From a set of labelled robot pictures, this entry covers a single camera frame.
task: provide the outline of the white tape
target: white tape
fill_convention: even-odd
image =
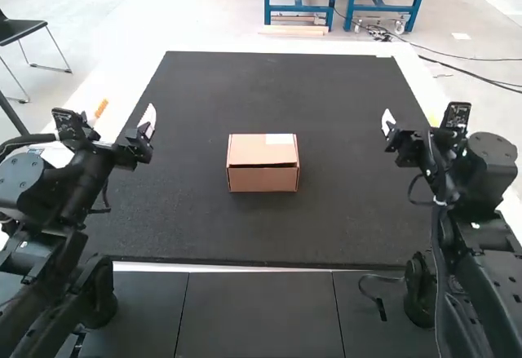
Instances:
[[[387,124],[388,122],[392,124],[397,123],[390,110],[386,108],[386,111],[384,111],[383,117],[381,118],[381,128],[383,129],[383,134],[386,137],[388,137],[388,134],[390,133],[390,127]]]
[[[294,144],[294,134],[267,134],[266,144]]]

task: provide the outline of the box flap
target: box flap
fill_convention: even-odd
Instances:
[[[228,166],[298,164],[293,134],[232,134]]]

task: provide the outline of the black cable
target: black cable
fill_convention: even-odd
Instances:
[[[19,297],[13,297],[8,299],[7,301],[4,301],[3,303],[0,303],[0,307],[5,307],[8,303],[11,303],[13,301],[16,301]]]
[[[496,86],[496,87],[500,87],[501,89],[505,89],[507,91],[512,91],[514,93],[518,93],[520,95],[522,95],[522,91],[519,91],[517,89],[513,89],[511,87],[508,87],[508,86],[504,86],[503,84],[507,84],[506,82],[502,82],[502,81],[495,81],[493,79],[489,79],[489,78],[486,78],[486,77],[482,77],[481,75],[478,75],[478,74],[475,74],[475,73],[472,73],[471,71],[467,71],[465,69],[461,69],[459,67],[455,67],[455,66],[452,66],[451,64],[447,64],[447,63],[444,63],[444,62],[440,62],[439,60],[435,60],[435,59],[431,59],[431,58],[427,58],[426,56],[422,56],[422,55],[419,55],[418,56],[419,58],[421,58],[422,60],[425,60],[427,62],[432,62],[432,63],[437,63],[437,64],[440,64],[442,66],[445,66],[447,67],[448,69],[452,69],[452,70],[455,70],[455,71],[459,71],[460,73],[463,73],[463,74],[466,74],[470,77],[473,77],[473,78],[476,78],[476,79],[480,79],[482,82],[486,82],[490,85],[493,85],[493,86]],[[514,84],[508,84],[508,85],[512,85],[512,86],[516,86],[516,87],[522,87],[522,85],[514,85]]]
[[[411,183],[409,183],[408,186],[408,201],[415,206],[433,206],[433,201],[416,201],[412,199],[411,192],[414,190],[415,184],[418,182],[418,180],[423,177],[422,173],[419,173],[414,177],[413,180],[411,180]]]
[[[359,291],[362,295],[364,295],[366,298],[371,299],[376,305],[378,305],[378,300],[376,297],[374,297],[371,293],[368,293],[364,287],[362,287],[362,282],[366,279],[375,279],[377,281],[381,282],[387,282],[387,283],[401,283],[405,281],[405,278],[402,277],[393,277],[393,276],[382,276],[378,274],[364,274],[359,278],[359,281],[357,282],[357,285],[359,286]]]
[[[416,44],[413,44],[412,42],[409,42],[408,40],[406,40],[405,38],[402,38],[401,36],[398,36],[397,34],[395,33],[392,33],[390,32],[388,29],[384,28],[383,26],[380,26],[380,25],[371,25],[377,29],[379,29],[381,31],[381,33],[384,33],[384,34],[387,34],[387,35],[390,35],[390,36],[393,36],[394,38],[398,38],[399,40],[401,40],[402,42],[407,42],[408,44],[411,44],[412,46],[417,46],[419,48],[426,48],[426,47],[423,47],[423,46],[419,46],[419,45],[416,45]],[[438,51],[434,51],[434,50],[431,50],[431,49],[427,49],[428,51],[433,51],[435,53],[440,53]],[[490,78],[486,78],[486,77],[482,77],[481,75],[478,75],[478,74],[475,74],[475,73],[472,73],[471,71],[467,71],[465,69],[461,69],[459,67],[455,67],[451,64],[447,64],[445,62],[441,62],[439,60],[435,60],[435,59],[432,59],[432,58],[427,58],[426,56],[423,56],[423,55],[419,55],[418,56],[419,58],[421,58],[422,60],[425,60],[425,61],[428,61],[428,62],[432,62],[432,63],[437,63],[437,64],[440,64],[442,66],[445,66],[449,69],[452,69],[452,70],[455,70],[455,71],[459,71],[461,73],[464,73],[470,77],[473,77],[473,78],[477,78],[479,80],[481,80],[482,82],[487,82],[493,86],[497,86],[497,87],[500,87],[502,89],[506,89],[508,91],[513,91],[515,93],[520,93],[522,94],[522,91],[519,91],[517,89],[511,89],[510,87],[505,87],[504,85],[508,85],[508,86],[514,86],[514,87],[522,87],[522,85],[519,85],[519,84],[515,84],[515,83],[509,83],[509,82],[504,82],[504,81],[497,81],[495,79],[490,79]]]
[[[441,357],[451,356],[444,341],[444,305],[447,292],[447,268],[444,255],[439,246],[439,221],[445,213],[443,206],[435,205],[431,212],[431,252],[435,260],[436,270],[436,298],[435,298],[435,340]]]
[[[475,61],[478,61],[478,62],[510,62],[510,61],[516,62],[516,61],[522,61],[522,58],[472,58],[470,56],[460,56],[460,55],[448,54],[446,52],[441,52],[441,51],[434,50],[432,48],[428,48],[427,46],[421,46],[420,44],[416,44],[414,42],[406,40],[405,38],[397,36],[394,33],[391,33],[391,32],[389,32],[389,33],[393,34],[399,40],[402,40],[403,42],[407,42],[408,44],[411,44],[412,46],[416,46],[417,48],[420,48],[421,50],[430,51],[430,52],[433,52],[434,54],[448,56],[450,58],[463,59],[463,60],[475,60]]]

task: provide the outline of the black floor mat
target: black floor mat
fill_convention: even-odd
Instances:
[[[112,174],[113,212],[88,219],[90,250],[182,263],[395,267],[428,247],[429,209],[406,198],[418,172],[384,152],[385,108],[406,127],[427,125],[393,58],[168,52],[127,126],[149,102],[153,161]],[[228,134],[286,132],[298,136],[299,191],[229,193]]]

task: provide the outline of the caster wheel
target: caster wheel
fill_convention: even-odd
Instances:
[[[402,21],[395,22],[395,33],[402,34],[405,32],[405,23]]]

